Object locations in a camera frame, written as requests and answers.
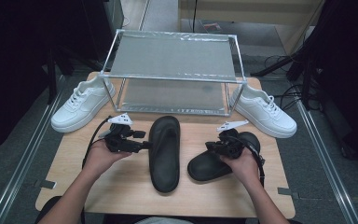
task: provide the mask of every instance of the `sneaker sole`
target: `sneaker sole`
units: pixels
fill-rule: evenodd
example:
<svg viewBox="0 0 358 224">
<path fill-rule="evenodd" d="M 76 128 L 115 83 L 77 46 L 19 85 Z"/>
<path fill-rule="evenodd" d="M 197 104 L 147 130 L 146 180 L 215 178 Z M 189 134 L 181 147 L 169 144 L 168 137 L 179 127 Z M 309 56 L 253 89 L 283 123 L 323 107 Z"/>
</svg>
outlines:
<svg viewBox="0 0 358 224">
<path fill-rule="evenodd" d="M 115 93 L 116 93 L 116 91 L 115 91 L 115 89 L 113 89 L 111 96 L 115 95 Z M 104 105 L 106 105 L 106 103 L 108 101 L 109 101 L 108 96 L 105 96 L 96 106 L 94 106 L 94 108 L 91 110 L 91 112 L 85 118 L 83 118 L 81 121 L 79 121 L 78 123 L 75 123 L 75 124 L 73 124 L 69 127 L 65 127 L 65 128 L 55 127 L 53 124 L 51 124 L 51 127 L 59 133 L 74 132 L 74 131 L 84 127 L 86 124 L 88 124 L 95 117 L 95 115 L 97 115 L 97 113 L 100 111 L 100 109 Z"/>
<path fill-rule="evenodd" d="M 229 99 L 229 104 L 231 106 L 234 105 L 234 100 L 237 99 L 238 92 L 239 92 L 238 89 L 236 89 L 232 93 L 232 97 L 230 97 L 230 99 Z M 261 132 L 266 133 L 266 134 L 268 134 L 268 135 L 270 135 L 272 137 L 276 137 L 276 138 L 289 138 L 289 137 L 293 136 L 296 133 L 296 130 L 294 130 L 291 133 L 277 133 L 277 132 L 269 129 L 268 127 L 264 126 L 262 123 L 258 122 L 258 120 L 255 117 L 253 117 L 251 114 L 246 112 L 246 110 L 243 107 L 240 106 L 240 100 L 237 103 L 237 105 L 235 106 L 235 110 L 238 111 L 244 117 L 246 117 L 249 121 L 251 121 L 254 124 L 254 126 L 256 128 L 258 128 Z"/>
</svg>

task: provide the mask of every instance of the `shoe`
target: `shoe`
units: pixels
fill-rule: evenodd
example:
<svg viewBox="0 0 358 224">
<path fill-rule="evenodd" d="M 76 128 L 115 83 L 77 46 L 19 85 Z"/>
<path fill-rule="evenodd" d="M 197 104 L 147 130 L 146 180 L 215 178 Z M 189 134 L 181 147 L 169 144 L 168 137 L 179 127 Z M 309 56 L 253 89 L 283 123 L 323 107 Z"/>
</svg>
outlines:
<svg viewBox="0 0 358 224">
<path fill-rule="evenodd" d="M 179 184 L 180 125 L 173 116 L 157 119 L 149 133 L 149 169 L 153 186 L 162 193 L 176 189 Z"/>
<path fill-rule="evenodd" d="M 230 105 L 234 105 L 240 89 L 241 86 L 233 92 L 229 99 Z M 246 84 L 243 86 L 235 110 L 251 121 L 260 131 L 270 136 L 288 138 L 296 133 L 296 122 L 275 105 L 273 96 L 268 96 L 264 91 L 253 89 Z"/>
<path fill-rule="evenodd" d="M 260 142 L 253 133 L 239 133 L 237 138 L 246 146 L 252 146 L 258 153 L 260 152 Z M 224 175 L 229 175 L 232 173 L 232 170 L 225 162 L 220 160 L 219 154 L 207 150 L 188 163 L 187 172 L 194 180 L 210 181 Z"/>
<path fill-rule="evenodd" d="M 74 88 L 74 93 L 51 118 L 52 128 L 59 133 L 69 133 L 88 124 L 98 111 L 115 95 L 115 88 L 108 78 L 95 77 L 82 81 Z"/>
</svg>

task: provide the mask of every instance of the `table top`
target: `table top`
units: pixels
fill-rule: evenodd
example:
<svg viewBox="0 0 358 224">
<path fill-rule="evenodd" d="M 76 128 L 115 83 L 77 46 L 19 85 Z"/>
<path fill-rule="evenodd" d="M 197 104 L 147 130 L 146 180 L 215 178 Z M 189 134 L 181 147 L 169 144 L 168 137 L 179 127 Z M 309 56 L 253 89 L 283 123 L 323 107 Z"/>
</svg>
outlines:
<svg viewBox="0 0 358 224">
<path fill-rule="evenodd" d="M 89 79 L 97 73 L 91 73 Z M 260 89 L 256 78 L 248 78 L 248 84 Z M 112 79 L 116 90 L 119 80 Z M 57 182 L 55 189 L 41 189 L 36 200 L 40 210 L 50 198 L 63 195 L 81 171 L 81 164 L 87 146 L 98 125 L 108 116 L 119 115 L 110 103 L 106 104 L 95 118 L 85 127 L 66 133 L 51 164 L 47 180 Z M 129 113 L 134 131 L 148 132 L 153 122 L 167 114 Z M 180 180 L 176 190 L 168 194 L 156 191 L 150 180 L 148 153 L 146 149 L 130 157 L 117 161 L 92 187 L 85 204 L 87 212 L 106 214 L 136 214 L 155 216 L 187 217 L 256 217 L 252 201 L 236 177 L 225 175 L 208 182 L 193 180 L 188 172 L 188 163 L 206 150 L 205 142 L 218 141 L 216 128 L 226 121 L 239 121 L 246 118 L 233 112 L 231 117 L 176 115 L 181 125 Z M 109 124 L 101 128 L 106 131 Z M 278 193 L 278 188 L 288 188 L 281 156 L 275 138 L 261 133 L 252 123 L 236 128 L 239 132 L 254 133 L 261 144 L 261 155 L 266 160 L 265 189 L 283 215 L 295 215 L 291 195 Z"/>
</svg>

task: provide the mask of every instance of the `human hand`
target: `human hand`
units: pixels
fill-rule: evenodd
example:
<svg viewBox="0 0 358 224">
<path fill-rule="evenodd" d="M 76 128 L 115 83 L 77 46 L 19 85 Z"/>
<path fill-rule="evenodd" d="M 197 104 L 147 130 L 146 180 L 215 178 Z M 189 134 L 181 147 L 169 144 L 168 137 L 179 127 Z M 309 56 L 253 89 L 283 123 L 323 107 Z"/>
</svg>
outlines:
<svg viewBox="0 0 358 224">
<path fill-rule="evenodd" d="M 96 141 L 89 150 L 83 172 L 98 178 L 109 169 L 115 161 L 129 157 L 131 154 L 130 152 L 111 152 L 107 148 L 104 139 Z"/>
<path fill-rule="evenodd" d="M 237 159 L 220 156 L 220 160 L 231 167 L 234 175 L 246 188 L 254 182 L 259 182 L 257 162 L 248 148 L 245 148 Z"/>
</svg>

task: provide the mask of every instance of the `gray carpet floor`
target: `gray carpet floor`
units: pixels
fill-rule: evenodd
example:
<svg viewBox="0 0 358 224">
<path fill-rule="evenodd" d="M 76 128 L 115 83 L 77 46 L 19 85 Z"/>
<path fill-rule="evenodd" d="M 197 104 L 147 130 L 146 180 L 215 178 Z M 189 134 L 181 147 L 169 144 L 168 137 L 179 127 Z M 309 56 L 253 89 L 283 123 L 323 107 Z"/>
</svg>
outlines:
<svg viewBox="0 0 358 224">
<path fill-rule="evenodd" d="M 145 20 L 145 30 L 175 31 L 177 21 L 168 15 L 162 13 L 164 8 L 172 7 L 175 1 L 158 1 L 150 2 L 148 16 Z M 188 21 L 182 21 L 183 24 L 189 24 Z M 238 28 L 231 26 L 229 23 L 221 22 L 222 28 L 230 33 L 243 35 Z M 240 27 L 248 27 L 252 30 L 254 24 L 238 24 Z M 266 26 L 264 33 L 270 33 L 271 27 Z M 246 49 L 246 37 L 243 35 L 243 44 Z M 268 56 L 282 55 L 282 46 L 277 42 L 276 35 L 272 35 L 267 41 L 271 48 L 267 48 L 262 43 L 257 43 L 256 34 L 252 33 L 252 47 L 248 48 L 249 52 L 244 53 L 243 62 L 247 76 L 249 73 L 263 70 L 269 63 L 273 63 Z M 252 51 L 260 45 L 260 52 Z M 73 92 L 73 88 L 78 82 L 85 80 L 91 70 L 81 63 L 74 62 L 75 72 L 68 77 L 66 86 L 63 88 L 62 99 L 59 103 L 61 106 Z M 262 88 L 268 94 L 283 94 L 291 83 L 285 79 L 284 71 L 287 67 L 275 71 L 275 74 L 261 77 Z M 288 104 L 293 99 L 286 99 L 284 104 Z M 6 142 L 0 146 L 0 199 L 7 182 L 12 177 L 24 150 L 34 133 L 40 118 L 42 118 L 48 101 L 48 90 L 45 90 L 34 105 L 19 121 Z M 327 178 L 321 159 L 315 149 L 314 142 L 310 137 L 310 130 L 300 113 L 299 107 L 294 105 L 286 112 L 297 122 L 297 133 L 288 139 L 277 139 L 278 147 L 282 157 L 282 164 L 289 183 L 289 188 L 293 193 L 293 201 L 296 209 L 294 220 L 302 223 L 347 223 L 340 205 L 338 204 L 332 184 Z M 335 137 L 329 122 L 321 111 L 312 110 L 307 112 L 311 115 L 312 121 L 317 127 L 319 135 L 322 137 L 328 154 L 331 157 L 334 166 L 342 179 L 343 185 L 348 191 L 354 207 L 358 214 L 358 160 L 348 160 L 342 156 L 341 146 Z M 51 165 L 57 148 L 62 140 L 62 133 L 55 132 L 49 125 L 43 135 L 37 152 L 33 157 L 21 187 L 16 192 L 16 197 L 11 205 L 4 223 L 33 223 L 38 215 L 34 207 L 40 188 L 35 187 L 36 180 L 45 179 L 49 166 Z M 102 223 L 102 214 L 86 214 L 87 223 Z M 257 223 L 255 218 L 250 218 L 246 223 Z"/>
</svg>

